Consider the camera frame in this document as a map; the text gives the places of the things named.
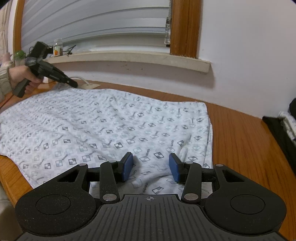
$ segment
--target beige curtain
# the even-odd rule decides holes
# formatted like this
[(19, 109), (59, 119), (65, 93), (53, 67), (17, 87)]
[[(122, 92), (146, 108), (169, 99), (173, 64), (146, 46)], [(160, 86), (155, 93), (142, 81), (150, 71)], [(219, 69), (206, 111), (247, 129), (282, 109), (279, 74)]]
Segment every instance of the beige curtain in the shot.
[(1, 10), (0, 10), (0, 62), (2, 62), (3, 54), (8, 51), (8, 21), (9, 14), (11, 10), (12, 0), (10, 0)]

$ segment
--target hand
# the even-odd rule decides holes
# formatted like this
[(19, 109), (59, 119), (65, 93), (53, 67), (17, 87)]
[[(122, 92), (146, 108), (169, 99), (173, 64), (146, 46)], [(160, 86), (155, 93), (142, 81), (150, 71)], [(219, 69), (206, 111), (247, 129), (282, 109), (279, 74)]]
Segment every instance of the hand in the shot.
[(26, 87), (26, 94), (31, 94), (42, 83), (42, 80), (33, 75), (27, 66), (10, 68), (8, 69), (8, 75), (12, 89), (25, 78), (31, 81)]

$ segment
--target white cable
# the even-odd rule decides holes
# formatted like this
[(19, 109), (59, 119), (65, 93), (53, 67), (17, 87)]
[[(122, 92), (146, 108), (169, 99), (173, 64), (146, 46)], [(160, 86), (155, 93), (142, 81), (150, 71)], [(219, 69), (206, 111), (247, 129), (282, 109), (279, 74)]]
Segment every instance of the white cable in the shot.
[(83, 80), (87, 85), (89, 85), (89, 82), (85, 79), (85, 78), (82, 78), (80, 76), (72, 76), (72, 77), (69, 77), (70, 79), (73, 79), (73, 78), (76, 78), (76, 79), (80, 79), (80, 80)]

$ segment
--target beige sleeve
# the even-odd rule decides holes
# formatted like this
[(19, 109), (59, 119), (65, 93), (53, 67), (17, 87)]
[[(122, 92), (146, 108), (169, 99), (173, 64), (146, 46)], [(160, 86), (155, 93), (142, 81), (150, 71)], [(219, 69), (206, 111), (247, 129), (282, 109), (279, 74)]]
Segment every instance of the beige sleeve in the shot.
[(8, 69), (11, 66), (10, 63), (4, 63), (0, 67), (0, 102), (4, 100), (6, 94), (12, 91), (8, 76)]

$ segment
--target wooden desk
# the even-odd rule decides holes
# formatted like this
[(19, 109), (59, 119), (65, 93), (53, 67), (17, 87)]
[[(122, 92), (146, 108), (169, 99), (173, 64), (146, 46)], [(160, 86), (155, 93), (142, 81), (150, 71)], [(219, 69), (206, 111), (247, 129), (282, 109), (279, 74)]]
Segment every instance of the wooden desk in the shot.
[[(100, 89), (128, 91), (162, 101), (195, 101), (136, 87), (100, 84)], [(52, 87), (51, 83), (43, 90), (36, 90), (34, 94)], [(4, 108), (18, 101), (14, 96)], [(213, 163), (225, 164), (278, 194), (287, 206), (287, 215), (280, 233), (288, 240), (296, 239), (296, 178), (266, 124), (259, 118), (235, 110), (209, 103), (206, 105), (213, 124)], [(13, 205), (32, 189), (17, 166), (3, 156), (0, 157), (0, 181)]]

